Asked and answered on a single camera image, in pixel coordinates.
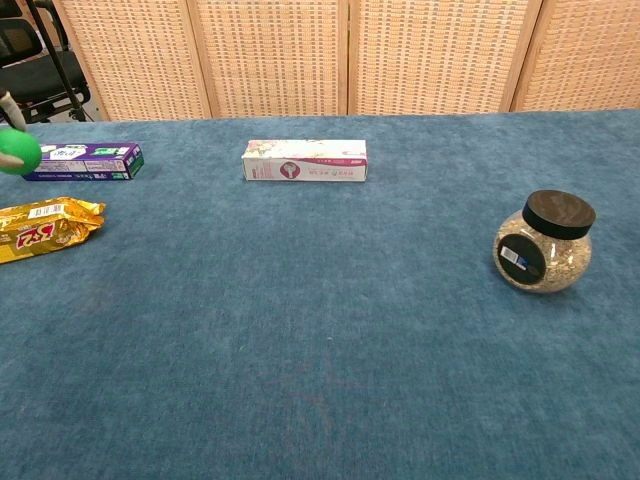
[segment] barcode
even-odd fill
[[[48,217],[49,215],[56,215],[58,213],[64,213],[64,205],[62,203],[56,203],[55,205],[49,205],[46,207],[32,208],[29,210],[29,219]]]
[[[509,260],[511,263],[518,264],[518,254],[507,247],[502,247],[500,251],[500,255]]]

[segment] metal pole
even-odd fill
[[[62,79],[62,83],[64,85],[64,89],[67,92],[67,95],[69,96],[69,100],[71,100],[71,104],[73,105],[73,109],[71,110],[72,113],[81,122],[86,121],[87,119],[84,116],[82,105],[80,104],[78,97],[76,97],[76,94],[73,93],[73,87],[71,86],[71,83],[67,78],[67,74],[65,73],[64,68],[62,67],[62,63],[60,62],[60,58],[58,57],[58,52],[56,52],[56,49],[53,46],[53,43],[51,42],[51,38],[49,38],[49,34],[47,33],[44,23],[42,22],[42,17],[40,16],[38,9],[33,3],[33,0],[27,0],[27,6],[29,7],[29,11],[31,12],[33,19],[36,22],[36,26],[38,27],[38,31],[40,32],[40,35],[44,40],[44,44],[47,46],[47,50],[49,51],[49,56],[51,57],[51,60],[53,60],[53,63],[56,66],[58,75],[60,75],[60,78]]]

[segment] green ball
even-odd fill
[[[22,168],[0,167],[0,172],[12,175],[27,175],[38,168],[42,160],[38,141],[28,133],[14,128],[0,130],[0,152],[18,157],[24,162]]]

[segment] black jar lid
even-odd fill
[[[548,237],[576,240],[584,237],[596,212],[580,197],[559,190],[538,190],[529,195],[522,218]]]

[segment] jar label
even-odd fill
[[[524,285],[544,277],[546,263],[538,246],[523,235],[507,235],[498,243],[498,259],[507,275]]]

